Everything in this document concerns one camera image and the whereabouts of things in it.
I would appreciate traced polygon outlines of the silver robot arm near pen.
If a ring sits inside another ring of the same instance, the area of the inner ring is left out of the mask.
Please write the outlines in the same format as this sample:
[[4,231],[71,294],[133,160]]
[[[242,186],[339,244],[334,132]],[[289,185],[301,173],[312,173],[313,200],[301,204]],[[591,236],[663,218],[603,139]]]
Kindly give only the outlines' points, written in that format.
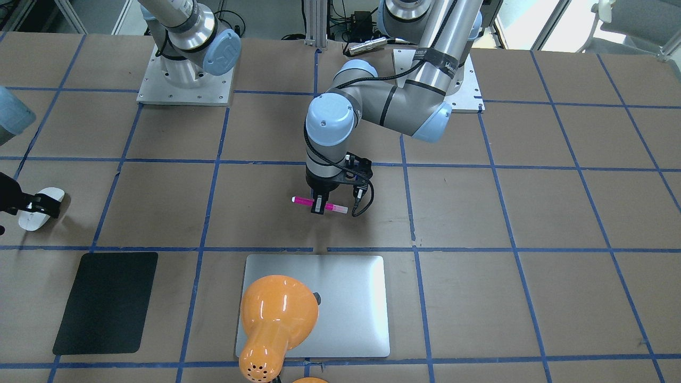
[[371,162],[348,152],[351,133],[360,121],[422,141],[438,141],[452,114],[446,92],[469,56],[481,22],[481,1],[382,1],[377,25],[389,37],[416,44],[408,68],[379,76],[362,59],[346,62],[325,93],[309,105],[303,125],[306,182],[311,187],[311,213],[325,213],[338,185],[353,187],[353,217],[373,193]]

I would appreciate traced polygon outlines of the black gripper with pen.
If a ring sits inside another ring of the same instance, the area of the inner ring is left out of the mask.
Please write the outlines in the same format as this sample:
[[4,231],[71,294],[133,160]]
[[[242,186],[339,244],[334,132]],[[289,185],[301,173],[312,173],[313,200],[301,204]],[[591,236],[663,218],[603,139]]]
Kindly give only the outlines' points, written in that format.
[[373,191],[371,160],[346,153],[335,165],[324,162],[314,154],[306,158],[306,182],[311,187],[313,204],[311,213],[323,215],[330,193],[338,185],[352,185],[353,197],[360,201]]

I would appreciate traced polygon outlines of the black gripper with mouse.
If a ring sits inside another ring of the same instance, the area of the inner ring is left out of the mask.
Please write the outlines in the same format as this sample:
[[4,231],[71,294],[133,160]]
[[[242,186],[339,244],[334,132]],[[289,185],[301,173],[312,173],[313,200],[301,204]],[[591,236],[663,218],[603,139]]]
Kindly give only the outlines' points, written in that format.
[[16,180],[1,172],[1,211],[10,215],[19,211],[42,213],[58,219],[61,202],[46,194],[24,194]]

